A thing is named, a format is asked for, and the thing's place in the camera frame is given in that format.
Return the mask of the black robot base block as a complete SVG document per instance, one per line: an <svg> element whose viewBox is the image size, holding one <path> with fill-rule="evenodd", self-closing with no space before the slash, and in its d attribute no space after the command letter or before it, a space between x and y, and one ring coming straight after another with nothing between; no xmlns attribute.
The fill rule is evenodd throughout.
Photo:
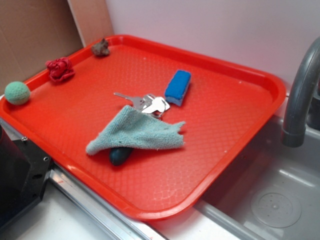
<svg viewBox="0 0 320 240"><path fill-rule="evenodd" d="M0 230L43 199L53 161L31 140L12 140L0 128Z"/></svg>

